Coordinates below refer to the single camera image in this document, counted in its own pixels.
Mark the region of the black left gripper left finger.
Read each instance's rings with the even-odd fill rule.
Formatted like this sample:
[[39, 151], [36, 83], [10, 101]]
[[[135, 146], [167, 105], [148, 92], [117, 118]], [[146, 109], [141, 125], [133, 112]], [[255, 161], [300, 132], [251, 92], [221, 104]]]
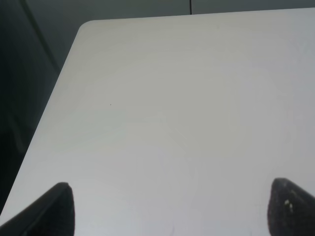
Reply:
[[0, 227], [2, 236], [73, 236], [74, 232], [73, 192], [66, 182], [54, 185]]

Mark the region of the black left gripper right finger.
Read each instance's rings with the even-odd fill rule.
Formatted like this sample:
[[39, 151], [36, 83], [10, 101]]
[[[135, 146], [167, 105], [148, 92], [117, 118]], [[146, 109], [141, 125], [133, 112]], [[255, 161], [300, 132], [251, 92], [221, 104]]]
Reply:
[[267, 209], [272, 236], [313, 236], [315, 197], [287, 178], [275, 178]]

